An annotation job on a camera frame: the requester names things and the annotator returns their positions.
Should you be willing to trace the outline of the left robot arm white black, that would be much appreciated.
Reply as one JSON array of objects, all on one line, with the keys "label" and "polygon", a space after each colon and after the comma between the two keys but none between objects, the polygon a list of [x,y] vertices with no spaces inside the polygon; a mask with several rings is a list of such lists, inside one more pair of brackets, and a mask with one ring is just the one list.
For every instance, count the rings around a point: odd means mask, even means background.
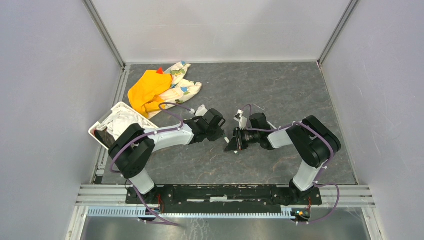
[{"label": "left robot arm white black", "polygon": [[133,123],[108,148],[111,166],[116,166],[118,173],[133,185],[140,200],[151,204],[157,198],[156,185],[146,170],[151,155],[174,146],[192,145],[204,140],[214,142],[224,137],[222,127],[225,122],[223,115],[211,108],[168,127],[148,129]]}]

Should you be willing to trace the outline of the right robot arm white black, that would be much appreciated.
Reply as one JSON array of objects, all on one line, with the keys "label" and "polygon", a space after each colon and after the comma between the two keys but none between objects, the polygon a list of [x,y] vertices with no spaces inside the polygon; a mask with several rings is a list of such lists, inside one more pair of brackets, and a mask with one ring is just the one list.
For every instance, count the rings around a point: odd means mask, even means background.
[{"label": "right robot arm white black", "polygon": [[273,128],[264,113],[249,117],[250,128],[236,127],[226,152],[246,150],[250,144],[260,144],[268,151],[293,145],[302,162],[287,188],[274,194],[273,200],[285,206],[304,204],[312,196],[317,178],[342,148],[340,140],[315,116],[287,126]]}]

